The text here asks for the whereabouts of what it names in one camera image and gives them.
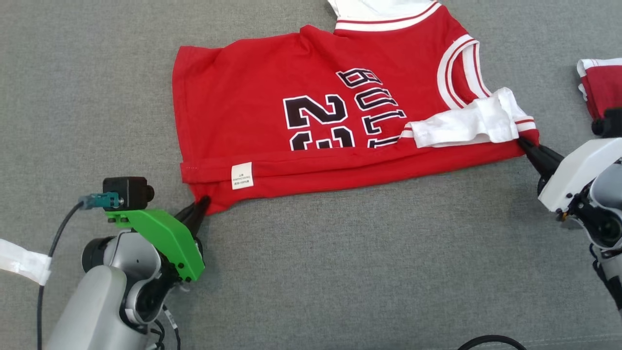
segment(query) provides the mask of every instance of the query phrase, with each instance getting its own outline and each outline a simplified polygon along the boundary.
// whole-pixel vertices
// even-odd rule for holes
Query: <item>blue connector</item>
[[[80,210],[92,208],[118,208],[123,205],[123,198],[119,198],[117,192],[91,193],[88,196],[80,197],[82,207]]]

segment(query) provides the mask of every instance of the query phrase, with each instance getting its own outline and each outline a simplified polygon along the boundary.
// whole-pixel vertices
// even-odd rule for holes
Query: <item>folded clothing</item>
[[[533,117],[492,93],[480,43],[437,1],[331,0],[333,33],[181,47],[172,85],[182,181],[208,214],[523,155]]]
[[[622,58],[580,60],[577,72],[579,90],[595,121],[603,119],[608,109],[622,106]]]

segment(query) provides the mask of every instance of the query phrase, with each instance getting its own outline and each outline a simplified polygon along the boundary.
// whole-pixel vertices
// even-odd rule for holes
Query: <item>white label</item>
[[[241,189],[253,186],[253,164],[244,163],[231,167],[231,187]]]
[[[173,315],[170,313],[170,311],[166,310],[164,311],[164,314],[166,315],[166,317],[169,318],[170,325],[173,327],[173,329],[177,329],[177,323],[175,323],[175,319],[173,318]]]

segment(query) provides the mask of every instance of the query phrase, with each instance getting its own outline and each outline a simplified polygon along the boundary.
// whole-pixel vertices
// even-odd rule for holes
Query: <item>red fabric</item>
[[[592,67],[586,73],[581,80],[594,120],[604,118],[607,109],[622,106],[622,65]]]
[[[243,199],[370,186],[522,155],[516,142],[419,149],[412,138],[397,140],[408,121],[449,109],[437,71],[445,51],[466,33],[441,7],[412,27],[390,32],[331,34],[305,26],[299,33],[240,40],[223,49],[181,47],[173,99],[182,180],[197,199],[211,196],[212,214]],[[381,83],[348,87],[336,73],[351,69],[369,70]],[[372,88],[389,90],[395,102],[362,110],[356,95]],[[463,78],[455,86],[469,103],[475,96],[467,88]],[[343,100],[346,118],[322,124],[302,110],[309,125],[288,128],[287,99],[308,97],[340,115],[327,103],[329,95]],[[374,124],[379,133],[369,135],[363,118],[392,111],[406,117],[383,119]],[[341,147],[345,139],[334,128],[351,131],[353,145]],[[307,132],[313,141],[293,151],[292,138]],[[521,135],[537,142],[537,130]],[[332,148],[318,148],[318,140],[330,140]],[[248,162],[254,186],[233,190],[231,167]]]

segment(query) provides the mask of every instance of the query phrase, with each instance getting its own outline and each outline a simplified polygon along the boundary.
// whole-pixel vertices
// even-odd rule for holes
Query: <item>white sleeve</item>
[[[410,122],[402,137],[414,138],[418,148],[502,143],[517,139],[520,131],[535,129],[533,120],[518,107],[514,93],[501,88],[465,108]]]
[[[328,0],[341,19],[385,19],[416,14],[433,0]]]

